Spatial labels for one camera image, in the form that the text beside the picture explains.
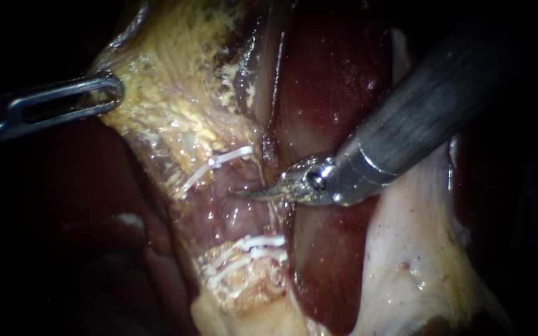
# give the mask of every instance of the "white suture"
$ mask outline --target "white suture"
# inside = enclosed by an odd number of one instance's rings
[[[288,253],[279,246],[284,245],[285,241],[283,235],[244,236],[205,267],[204,274],[209,277],[207,285],[215,289],[223,278],[256,259],[269,258],[283,263],[288,259]]]
[[[176,194],[176,197],[178,199],[184,199],[188,190],[190,190],[190,188],[196,183],[196,181],[200,180],[201,177],[203,177],[203,175],[205,175],[205,173],[209,170],[219,168],[223,163],[234,160],[238,157],[246,159],[246,156],[251,154],[252,152],[252,146],[244,146],[232,152],[221,154],[219,156],[212,156],[211,158],[209,158],[209,160],[207,160],[207,162],[205,162],[205,164],[198,168],[194,172],[194,174],[190,176],[190,178],[186,180],[182,188],[180,188],[180,190]]]

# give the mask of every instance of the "dark background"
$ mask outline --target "dark background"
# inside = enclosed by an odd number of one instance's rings
[[[476,204],[467,220],[490,227],[469,250],[477,269],[521,334],[538,334],[538,2],[398,0],[387,7],[418,55],[470,11],[498,11],[517,27],[527,67],[515,90],[497,103],[504,112],[481,117],[466,131],[473,140],[467,146],[476,148],[466,158],[474,168],[459,188]],[[81,75],[111,38],[119,13],[117,1],[0,3],[0,93]],[[19,202],[6,188],[17,185],[7,179],[15,176],[10,171],[38,137],[0,146],[0,322],[37,333],[47,330],[35,326],[48,315],[45,308],[32,310],[43,312],[43,319],[22,312],[29,305],[45,307],[30,294],[40,286],[32,275],[37,266],[23,258],[39,251],[26,246],[22,225],[10,225]],[[12,282],[26,291],[12,293],[6,289]]]

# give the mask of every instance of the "metal forceps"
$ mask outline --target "metal forceps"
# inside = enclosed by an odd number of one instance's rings
[[[0,142],[116,108],[124,97],[110,74],[80,77],[0,95]]]

